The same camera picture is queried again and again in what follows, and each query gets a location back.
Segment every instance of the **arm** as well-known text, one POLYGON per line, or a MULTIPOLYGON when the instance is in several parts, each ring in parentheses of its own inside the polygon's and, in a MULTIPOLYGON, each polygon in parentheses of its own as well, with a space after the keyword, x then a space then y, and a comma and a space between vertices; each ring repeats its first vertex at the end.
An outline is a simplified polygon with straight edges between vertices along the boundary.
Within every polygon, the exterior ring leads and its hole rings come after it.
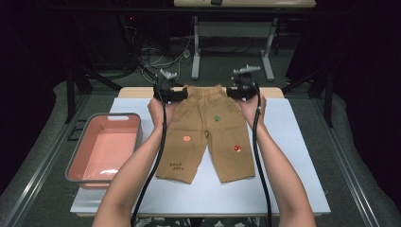
MULTIPOLYGON (((178 103, 166 105, 167 125, 178 103)), ((97 209, 93 226, 131 226, 131 210, 150 173, 160 147, 163 132, 163 108, 160 101, 148 104, 154 129, 147 141, 135 151, 115 174, 97 209)))
MULTIPOLYGON (((242 114, 252 127, 257 96, 238 100, 242 114)), ((316 226, 304 186, 286 155, 271 138, 263 121, 266 99, 261 96, 261 115, 257 122, 257 144, 280 211, 280 226, 316 226)))

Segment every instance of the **hand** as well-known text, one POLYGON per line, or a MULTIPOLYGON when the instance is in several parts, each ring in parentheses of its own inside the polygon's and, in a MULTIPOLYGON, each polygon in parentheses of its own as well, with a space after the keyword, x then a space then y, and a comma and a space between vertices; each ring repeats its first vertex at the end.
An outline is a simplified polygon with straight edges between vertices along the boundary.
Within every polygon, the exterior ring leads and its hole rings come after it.
MULTIPOLYGON (((171 104, 166 104, 166 120, 167 126, 171 123, 173 119, 174 111, 180 102, 173 102, 171 104)), ((153 125, 155 127, 162 127, 163 126, 163 106, 162 102, 153 98, 150 100, 148 104, 148 110, 150 112, 151 119, 153 121, 153 125)))
MULTIPOLYGON (((253 127, 254 114, 257 109, 257 96, 254 96, 246 101, 243 100, 235 100, 241 108, 242 115, 245 120, 247 120, 248 124, 253 127)), ((259 125, 264 124, 263 118, 265 117, 266 110, 266 98, 263 94, 260 95, 260 116, 259 116, 259 125)))

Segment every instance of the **black cable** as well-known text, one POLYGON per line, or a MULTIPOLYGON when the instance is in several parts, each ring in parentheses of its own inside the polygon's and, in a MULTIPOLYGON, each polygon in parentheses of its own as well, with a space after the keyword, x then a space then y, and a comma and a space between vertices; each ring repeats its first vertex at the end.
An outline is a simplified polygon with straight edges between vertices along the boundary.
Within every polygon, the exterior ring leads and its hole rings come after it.
POLYGON ((156 172, 157 166, 160 163, 160 159, 162 158, 163 150, 165 148, 165 142, 166 142, 166 132, 167 132, 167 116, 166 116, 166 104, 163 102, 162 95, 160 94, 159 86, 158 83, 154 83, 156 86, 157 94, 160 98, 160 101, 162 102, 162 107, 163 107, 163 133, 162 133, 162 141, 160 142, 160 148, 159 152, 156 157, 156 162, 154 163, 153 169, 150 171, 150 174, 148 175, 147 180, 145 181, 144 186, 142 187, 141 194, 139 195, 138 201, 135 205, 135 209, 133 210, 133 214, 131 217, 131 226, 135 226, 135 221, 136 221, 136 216, 138 214, 139 206, 141 205, 142 199, 144 198, 145 192, 147 191, 148 185, 153 178, 154 173, 156 172))
POLYGON ((257 170, 258 170, 259 176, 260 176, 260 181, 262 182, 263 190, 265 192, 266 203, 268 205, 268 226, 271 227, 270 195, 269 195, 268 187, 266 185, 265 176, 263 175, 263 169, 262 169, 262 166, 260 164, 259 153, 258 153, 258 150, 257 150, 257 143, 256 143, 257 121, 259 120, 259 115, 260 115, 260 112, 261 112, 261 110, 260 110, 261 109, 260 90, 259 90, 259 87, 256 86, 254 83, 252 84, 252 87, 257 92, 257 109, 256 109, 256 112, 254 114, 254 120, 253 120, 253 152, 254 152, 254 158, 255 158, 255 161, 256 161, 257 170))

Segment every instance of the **brown pants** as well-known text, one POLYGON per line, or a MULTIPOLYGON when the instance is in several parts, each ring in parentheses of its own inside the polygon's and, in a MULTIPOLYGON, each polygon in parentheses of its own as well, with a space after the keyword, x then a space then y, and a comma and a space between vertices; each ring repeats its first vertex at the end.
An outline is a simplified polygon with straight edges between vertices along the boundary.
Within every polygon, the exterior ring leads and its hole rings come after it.
POLYGON ((247 123, 238 105, 221 86, 187 89, 168 127, 156 176, 192 183, 208 145, 221 182, 253 177, 247 123))

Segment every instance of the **white table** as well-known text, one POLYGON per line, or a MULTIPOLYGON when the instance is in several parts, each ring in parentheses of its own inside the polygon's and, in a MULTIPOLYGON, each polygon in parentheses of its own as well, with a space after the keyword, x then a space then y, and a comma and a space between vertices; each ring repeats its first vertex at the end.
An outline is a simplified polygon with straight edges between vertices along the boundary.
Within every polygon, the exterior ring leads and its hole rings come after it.
MULTIPOLYGON (((152 123, 148 113, 148 98, 117 97, 111 113, 138 113, 142 118, 144 139, 150 134, 152 123)), ((330 213, 327 199, 309 157, 303 136, 289 102, 285 98, 268 98, 267 116, 271 136, 294 165, 310 200, 315 215, 330 213)), ((221 183, 206 150, 192 184, 153 177, 141 203, 138 217, 261 217, 267 214, 262 184, 256 177, 232 183, 221 183)), ((278 215, 276 200, 271 192, 271 209, 278 215)), ((71 212, 93 216, 105 190, 80 188, 71 212)))

